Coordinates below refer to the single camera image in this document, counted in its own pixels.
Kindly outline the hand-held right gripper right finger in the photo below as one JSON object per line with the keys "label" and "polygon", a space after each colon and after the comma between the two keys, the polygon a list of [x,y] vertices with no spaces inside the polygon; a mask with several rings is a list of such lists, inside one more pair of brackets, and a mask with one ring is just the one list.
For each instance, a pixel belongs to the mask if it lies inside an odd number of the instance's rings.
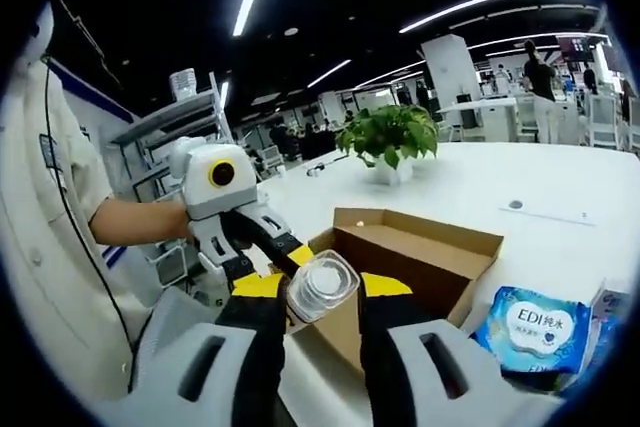
{"label": "hand-held right gripper right finger", "polygon": [[362,274],[358,317],[376,426],[543,426],[561,405],[509,384],[489,352],[431,319],[395,278]]}

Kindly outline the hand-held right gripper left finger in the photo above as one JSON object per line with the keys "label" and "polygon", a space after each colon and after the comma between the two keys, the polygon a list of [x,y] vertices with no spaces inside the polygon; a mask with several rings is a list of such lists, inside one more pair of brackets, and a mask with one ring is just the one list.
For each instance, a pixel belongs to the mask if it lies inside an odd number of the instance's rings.
{"label": "hand-held right gripper left finger", "polygon": [[139,341],[132,426],[270,426],[284,365],[287,282],[248,275],[214,315],[177,288]]}

